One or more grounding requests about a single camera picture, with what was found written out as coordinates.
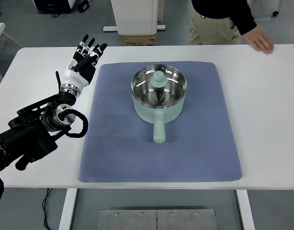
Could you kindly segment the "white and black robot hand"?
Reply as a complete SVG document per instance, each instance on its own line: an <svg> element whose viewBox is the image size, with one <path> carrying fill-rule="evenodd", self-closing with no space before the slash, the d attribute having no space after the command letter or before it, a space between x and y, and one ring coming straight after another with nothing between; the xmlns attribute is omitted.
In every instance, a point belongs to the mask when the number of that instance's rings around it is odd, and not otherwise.
<svg viewBox="0 0 294 230"><path fill-rule="evenodd" d="M88 39L86 34L78 44L68 67L65 70L65 81L62 86L72 85L78 91L89 85L94 77L96 65L103 55L107 44L97 44L93 46L95 39Z"/></svg>

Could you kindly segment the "person's hand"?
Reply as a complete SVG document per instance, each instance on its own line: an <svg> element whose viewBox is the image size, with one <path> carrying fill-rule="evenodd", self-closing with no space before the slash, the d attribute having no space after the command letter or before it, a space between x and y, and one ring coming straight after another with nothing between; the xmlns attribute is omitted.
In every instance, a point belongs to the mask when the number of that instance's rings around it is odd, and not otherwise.
<svg viewBox="0 0 294 230"><path fill-rule="evenodd" d="M265 54L274 51L273 41L258 26L243 34L243 38L256 50Z"/></svg>

